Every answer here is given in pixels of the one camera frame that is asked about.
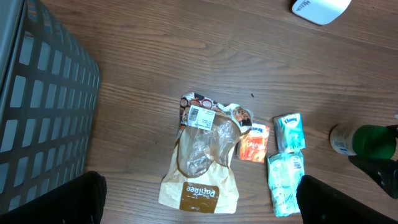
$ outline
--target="bottle label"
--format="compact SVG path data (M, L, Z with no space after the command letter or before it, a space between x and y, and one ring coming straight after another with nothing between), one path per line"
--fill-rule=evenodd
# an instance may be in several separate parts
M360 126L339 124L330 133L330 144L332 148L347 156L355 156L353 149L353 136Z

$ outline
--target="basket grid hole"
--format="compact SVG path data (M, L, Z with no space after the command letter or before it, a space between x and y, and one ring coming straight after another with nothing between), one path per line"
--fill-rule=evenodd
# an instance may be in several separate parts
M79 72L79 63L74 63L73 64L73 71L72 71L72 80L77 81L77 76Z
M69 180L73 180L73 179L75 178L74 174L75 174L75 165L72 164L72 168L70 168L70 177L69 177Z
M2 137L2 143L0 152L10 151L12 145L14 144L15 133L17 131L18 120L8 120L6 122L6 128L4 130L4 135Z
M97 95L94 96L94 101L93 101L93 109L95 109L95 106L97 104Z
M60 89L60 94L58 96L58 109L63 109L63 106L65 105L65 97L67 95L67 88L64 86L61 86Z
M44 25L44 30L50 34L52 34L52 26L51 26L51 18L49 15L49 12L42 7L43 10L43 25Z
M31 200L36 198L36 190L37 190L37 186L33 186L27 191L26 203L28 203Z
M85 145L85 139L83 138L80 143L79 154L81 154L83 152L82 150L84 150L84 148L83 148L84 145Z
M76 156L76 152L77 152L77 147L78 147L78 146L79 146L79 139L76 140L75 148L74 148L73 154L72 154L73 157Z
M83 123L84 123L84 121L85 121L85 117L82 116L82 117L81 117L81 121L80 121L79 133L81 133L81 130L83 129Z
M46 164L45 164L45 170L44 170L44 172L47 172L47 171L49 171L50 169L52 169L52 164L53 164L53 162L54 162L54 157L55 157L55 148L51 148L50 150L49 150L49 154L48 154L48 156L47 156L47 162L46 162Z
M58 135L60 132L60 127L61 127L61 121L62 121L62 118L60 118L60 117L55 118L54 127L52 129L51 140L55 140L58 138Z
M35 126L36 126L36 119L28 119L26 121L25 134L24 134L24 140L22 141L22 147L30 146L30 144L32 143L32 136L35 131Z
M91 72L88 73L88 82L87 85L90 86L91 85Z
M8 210L11 211L19 207L20 201L21 201L21 196L20 195L15 196L13 199L10 200L10 206L8 207Z
M88 136L86 137L85 153L87 152L87 147L88 147Z
M55 30L57 31L57 36L61 40L61 43L63 44L63 35L62 35L62 30L61 30L61 25L58 21L55 21Z
M73 147L73 143L70 142L70 143L68 144L67 156L66 156L66 158L65 158L65 161L68 161L68 160L69 160L69 158L70 158L70 153L71 153L71 151L72 151L72 147Z
M60 149L58 150L58 157L57 157L57 167L62 164L62 157L63 157L63 152L65 150L65 145L61 145Z
M61 59L62 59L62 53L59 52L58 50L55 50L54 61L53 61L52 70L51 70L51 73L53 75L59 75L60 74Z
M23 157L19 159L17 173L15 175L14 187L17 187L24 182L28 160L28 157Z
M37 64L37 69L46 71L47 64L49 63L49 56L50 56L51 47L48 43L42 42L42 48L40 51L39 62Z
M86 93L86 97L85 97L85 104L83 106L83 109L85 110L87 107L87 103L88 103L88 93Z
M34 0L27 0L27 17L33 22L37 22L36 4Z
M83 156L83 158L81 159L80 174L83 173L84 169L85 169L85 157Z
M81 74L81 84L85 82L86 68L83 68L83 73Z
M87 116L87 118L86 118L86 126L85 126L85 131L87 132L88 131L88 116Z
M34 36L25 31L24 40L22 41L21 52L19 53L19 63L29 65L30 56L32 55Z
M50 118L44 118L42 121L42 128L40 130L39 143L45 142L47 133L49 131Z
M96 86L96 85L95 85L96 82L97 82L97 77L96 77L96 75L94 75L94 76L93 76L93 88Z
M65 58L65 65L63 66L63 78L68 79L69 78L69 73L70 73L70 65L72 64L72 61L70 58L66 57Z
M80 108L81 94L82 94L82 92L80 91L80 94L78 95L77 100L76 100L76 106L75 106L76 110L78 110Z
M63 138L68 136L69 124L70 124L70 117L67 117L63 123L63 131L62 131Z
M80 160L77 161L76 165L76 177L80 175Z
M45 179L42 182L42 190L40 191L40 196L42 196L43 194L47 193L48 189L49 189L49 179Z
M57 86L54 84L49 84L49 91L47 92L47 100L45 102L45 107L47 109L53 108L54 106L54 99L55 99L55 92L57 90Z
M8 166L8 163L0 165L0 194L4 190L4 185L6 184Z
M31 108L40 107L40 102L42 101L44 83L40 80L35 80L32 92L32 99L30 100Z
M63 182L62 184L68 182L68 168L65 168L65 174L63 175Z
M75 90L74 89L69 90L68 109L72 109L74 96L75 96Z
M90 102L88 103L88 109L91 110L91 102L93 101L93 95L90 94Z
M11 102L10 102L11 108L21 107L22 99L24 96L25 83L26 83L25 77L19 75L15 76L14 88L12 89Z
M53 181L51 190L55 189L58 187L58 179L60 178L60 173L57 174L57 178Z
M43 152L38 152L35 156L35 162L33 163L32 179L40 174L43 163Z
M76 126L77 126L77 117L73 118L73 122L72 122L72 127L70 129L70 135L74 135L76 132Z

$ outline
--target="barcode label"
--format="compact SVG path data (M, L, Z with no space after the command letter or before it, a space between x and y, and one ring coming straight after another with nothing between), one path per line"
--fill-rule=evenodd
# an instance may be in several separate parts
M188 115L188 125L210 131L215 116L215 111L191 105Z
M345 149L345 144L343 143L343 142L339 142L339 141L335 141L335 146L337 146L337 147L342 147L342 148L344 148Z
M192 108L191 113L189 114L189 120L196 121L198 117L198 109Z
M293 161L293 167L294 169L301 169L301 159L299 158L299 156L293 156L292 157L292 161Z

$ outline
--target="packaging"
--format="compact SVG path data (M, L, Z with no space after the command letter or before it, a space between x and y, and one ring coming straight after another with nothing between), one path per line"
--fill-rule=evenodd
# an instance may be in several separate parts
M234 213L238 189L230 168L236 143L252 126L253 114L196 93L183 95L180 129L159 203L189 212Z
M279 153L268 158L268 185L277 217L300 212L296 193L304 174L301 151Z
M274 126L279 152L295 152L305 148L301 114L276 117Z
M264 163L268 136L268 126L253 123L249 134L245 135L239 143L238 157L242 160Z

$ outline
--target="brown logo on bag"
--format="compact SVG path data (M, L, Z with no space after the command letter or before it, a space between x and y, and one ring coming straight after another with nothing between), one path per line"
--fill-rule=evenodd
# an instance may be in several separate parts
M219 194L217 186L184 182L180 209L188 212L214 213Z

